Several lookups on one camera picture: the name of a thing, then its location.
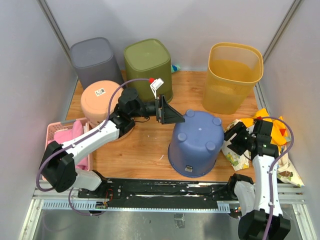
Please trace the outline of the blue plastic bucket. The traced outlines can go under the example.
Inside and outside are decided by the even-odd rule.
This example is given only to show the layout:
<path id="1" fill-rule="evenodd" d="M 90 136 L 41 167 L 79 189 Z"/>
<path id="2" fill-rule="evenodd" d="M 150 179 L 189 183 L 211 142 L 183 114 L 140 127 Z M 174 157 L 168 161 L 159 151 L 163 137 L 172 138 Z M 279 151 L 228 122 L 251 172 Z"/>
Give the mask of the blue plastic bucket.
<path id="1" fill-rule="evenodd" d="M 199 178 L 215 166 L 224 143 L 222 120 L 208 112 L 188 109 L 185 122 L 173 128 L 168 160 L 179 174 Z"/>

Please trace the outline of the green mesh waste bin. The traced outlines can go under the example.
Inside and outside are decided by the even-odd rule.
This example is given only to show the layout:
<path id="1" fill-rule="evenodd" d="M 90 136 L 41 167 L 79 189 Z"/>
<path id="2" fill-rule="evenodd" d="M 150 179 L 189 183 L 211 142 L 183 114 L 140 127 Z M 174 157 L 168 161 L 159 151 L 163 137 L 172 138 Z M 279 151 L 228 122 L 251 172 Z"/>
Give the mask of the green mesh waste bin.
<path id="1" fill-rule="evenodd" d="M 156 91 L 164 95 L 167 102 L 174 96 L 172 87 L 171 55 L 167 48 L 155 38 L 145 39 L 127 46 L 124 51 L 126 80 L 140 79 L 127 86 L 135 88 L 144 102 L 155 99 L 149 81 L 141 79 L 162 79 L 163 85 Z"/>

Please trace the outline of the yellow mesh waste bin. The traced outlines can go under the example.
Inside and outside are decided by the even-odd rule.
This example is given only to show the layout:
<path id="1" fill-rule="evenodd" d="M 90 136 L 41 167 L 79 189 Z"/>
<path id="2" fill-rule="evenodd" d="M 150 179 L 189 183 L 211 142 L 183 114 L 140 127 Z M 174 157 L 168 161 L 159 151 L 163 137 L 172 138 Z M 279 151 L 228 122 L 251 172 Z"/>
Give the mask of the yellow mesh waste bin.
<path id="1" fill-rule="evenodd" d="M 263 56 L 256 48 L 231 42 L 215 44 L 208 57 L 203 107 L 213 113 L 234 114 L 263 74 Z"/>

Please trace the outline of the peach plastic bucket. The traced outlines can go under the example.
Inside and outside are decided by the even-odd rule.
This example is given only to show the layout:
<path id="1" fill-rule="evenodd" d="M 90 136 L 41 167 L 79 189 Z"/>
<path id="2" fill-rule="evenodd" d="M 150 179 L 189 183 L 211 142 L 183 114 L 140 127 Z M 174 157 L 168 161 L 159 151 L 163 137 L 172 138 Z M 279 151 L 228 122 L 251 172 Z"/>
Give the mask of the peach plastic bucket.
<path id="1" fill-rule="evenodd" d="M 119 86 L 111 80 L 101 80 L 83 91 L 80 105 L 92 129 L 106 119 L 111 96 Z"/>

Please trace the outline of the grey mesh waste bin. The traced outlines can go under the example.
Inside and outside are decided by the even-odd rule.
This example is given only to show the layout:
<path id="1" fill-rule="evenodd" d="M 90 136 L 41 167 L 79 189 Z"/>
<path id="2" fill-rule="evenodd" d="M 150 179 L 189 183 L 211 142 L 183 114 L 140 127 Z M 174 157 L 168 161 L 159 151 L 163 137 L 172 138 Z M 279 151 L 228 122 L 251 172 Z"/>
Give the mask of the grey mesh waste bin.
<path id="1" fill-rule="evenodd" d="M 75 43 L 70 48 L 70 58 L 83 89 L 104 80 L 124 83 L 112 46 L 104 37 Z"/>

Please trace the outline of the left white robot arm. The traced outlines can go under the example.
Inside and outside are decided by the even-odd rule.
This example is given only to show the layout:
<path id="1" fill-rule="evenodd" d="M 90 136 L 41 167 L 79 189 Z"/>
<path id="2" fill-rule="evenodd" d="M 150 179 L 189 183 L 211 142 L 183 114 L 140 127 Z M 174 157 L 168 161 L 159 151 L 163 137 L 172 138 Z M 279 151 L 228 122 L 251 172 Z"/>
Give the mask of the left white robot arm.
<path id="1" fill-rule="evenodd" d="M 49 143 L 45 149 L 39 173 L 58 193 L 70 188 L 89 190 L 96 198 L 107 193 L 107 181 L 95 170 L 78 169 L 77 164 L 103 145 L 120 139 L 135 126 L 136 117 L 149 118 L 165 124 L 183 123 L 182 114 L 171 107 L 164 95 L 154 101 L 142 102 L 135 88 L 124 89 L 112 114 L 98 126 L 61 144 Z"/>

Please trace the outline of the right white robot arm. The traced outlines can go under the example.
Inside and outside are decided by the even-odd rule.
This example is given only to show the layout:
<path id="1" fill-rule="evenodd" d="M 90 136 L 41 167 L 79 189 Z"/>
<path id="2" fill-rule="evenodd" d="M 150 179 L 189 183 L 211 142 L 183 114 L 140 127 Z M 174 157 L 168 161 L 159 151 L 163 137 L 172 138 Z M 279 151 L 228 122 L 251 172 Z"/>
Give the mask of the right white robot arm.
<path id="1" fill-rule="evenodd" d="M 283 240 L 291 230 L 278 197 L 277 168 L 281 155 L 278 146 L 272 144 L 272 128 L 271 118 L 262 117 L 254 120 L 252 131 L 240 121 L 224 134 L 223 147 L 239 156 L 248 151 L 255 173 L 255 180 L 235 173 L 226 188 L 227 196 L 240 204 L 241 240 Z"/>

